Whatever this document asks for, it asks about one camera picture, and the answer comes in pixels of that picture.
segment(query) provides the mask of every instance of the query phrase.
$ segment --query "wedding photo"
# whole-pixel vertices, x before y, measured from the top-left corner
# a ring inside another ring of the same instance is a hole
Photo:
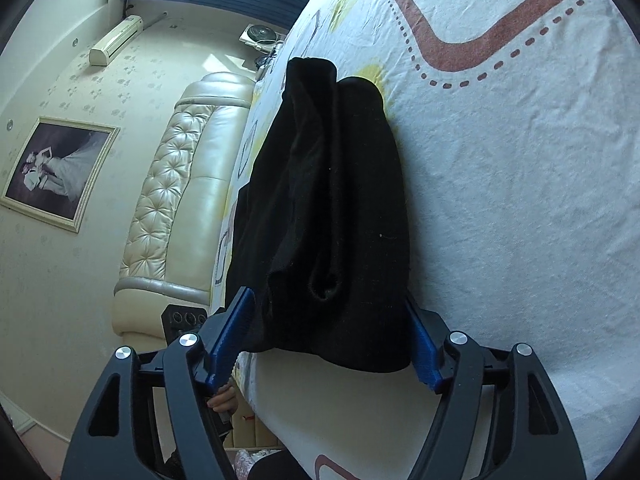
[[[78,231],[93,180],[118,129],[40,118],[0,202]]]

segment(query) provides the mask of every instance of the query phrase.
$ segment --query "cream tufted headboard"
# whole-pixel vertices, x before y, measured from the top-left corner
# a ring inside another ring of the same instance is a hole
[[[215,73],[187,87],[162,135],[114,289],[113,328],[164,339],[169,303],[209,306],[226,192],[254,82]]]

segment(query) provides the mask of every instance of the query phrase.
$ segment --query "blue gripper pad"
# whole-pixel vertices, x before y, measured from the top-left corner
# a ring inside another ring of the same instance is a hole
[[[251,326],[254,311],[254,292],[250,288],[244,288],[238,291],[227,311],[218,314],[228,316],[228,319],[209,353],[212,373],[207,377],[206,383],[210,393],[215,394],[231,377],[244,336]]]
[[[417,307],[409,301],[406,306],[411,317],[411,361],[414,364],[415,373],[421,383],[437,392],[443,380],[438,366],[438,349],[415,311]]]

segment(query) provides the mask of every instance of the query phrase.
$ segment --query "human hand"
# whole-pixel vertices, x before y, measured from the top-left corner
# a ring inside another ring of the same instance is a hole
[[[207,401],[207,406],[216,413],[229,412],[233,415],[236,412],[238,398],[236,397],[236,389],[231,385],[231,381],[220,387],[218,392]]]

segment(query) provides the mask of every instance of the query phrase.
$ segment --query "bed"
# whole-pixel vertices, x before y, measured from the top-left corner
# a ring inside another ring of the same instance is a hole
[[[212,312],[225,303],[238,190],[287,61],[322,57],[380,90],[408,197],[410,290],[480,344],[533,346],[588,478],[640,415],[640,47],[611,0],[311,0],[254,92],[226,200]],[[407,478],[438,397],[412,368],[369,374],[242,354],[239,385],[312,478]],[[477,473],[491,395],[466,477]]]

